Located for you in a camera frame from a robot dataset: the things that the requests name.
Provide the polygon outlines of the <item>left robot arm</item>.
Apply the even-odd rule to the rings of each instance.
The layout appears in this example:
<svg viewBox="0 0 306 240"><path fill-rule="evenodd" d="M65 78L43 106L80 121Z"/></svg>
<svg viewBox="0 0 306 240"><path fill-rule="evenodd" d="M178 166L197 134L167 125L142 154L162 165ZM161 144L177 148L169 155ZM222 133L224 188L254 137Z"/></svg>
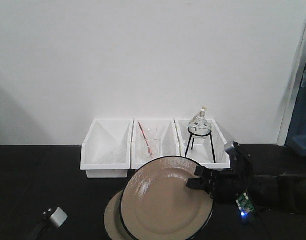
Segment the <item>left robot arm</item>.
<svg viewBox="0 0 306 240"><path fill-rule="evenodd" d="M186 185L199 190L203 189L200 185L202 181L209 182L211 177L214 177L218 172L211 170L204 166L197 166L194 172L196 178L190 178L187 180ZM123 191L117 193L106 206L104 214L104 223L107 234L115 240L138 240L139 237L135 236L135 232L131 232L122 217L121 202L123 200ZM150 231L147 231L142 237L143 240L161 240L165 237L167 240L192 240L196 235L207 225L211 215L213 200L207 198L206 210L202 210L202 219L200 224L196 227L192 226L193 221L199 222L197 214L193 214L193 219L187 225L180 227L177 232L172 232L169 235L159 234L158 236L151 237ZM49 228L59 228L67 220L67 214L60 208L54 207L45 211L42 215L41 221L39 221L30 233L25 237L27 240L40 239Z"/></svg>

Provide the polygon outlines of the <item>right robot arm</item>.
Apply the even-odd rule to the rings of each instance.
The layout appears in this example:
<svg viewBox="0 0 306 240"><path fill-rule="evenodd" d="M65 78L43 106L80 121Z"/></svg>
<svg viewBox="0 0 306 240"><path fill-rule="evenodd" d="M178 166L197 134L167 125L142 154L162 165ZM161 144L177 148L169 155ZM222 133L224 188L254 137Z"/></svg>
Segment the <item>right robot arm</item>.
<svg viewBox="0 0 306 240"><path fill-rule="evenodd" d="M256 206L306 215L306 174L258 175L237 142L226 144L224 151L230 167L218 171L198 165L187 188L206 192L218 204L236 205L246 215Z"/></svg>

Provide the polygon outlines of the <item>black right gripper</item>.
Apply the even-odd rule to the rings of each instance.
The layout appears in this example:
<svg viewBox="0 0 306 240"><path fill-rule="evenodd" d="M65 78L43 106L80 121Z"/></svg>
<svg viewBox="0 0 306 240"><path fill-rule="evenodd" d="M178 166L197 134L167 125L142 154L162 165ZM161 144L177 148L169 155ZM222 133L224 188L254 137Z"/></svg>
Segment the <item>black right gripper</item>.
<svg viewBox="0 0 306 240"><path fill-rule="evenodd" d="M248 188L253 166L250 154L240 144L239 154L229 157L230 167L217 174L212 169L196 166L194 175L198 178L189 178L186 187L206 192L218 204L235 204L237 198Z"/></svg>

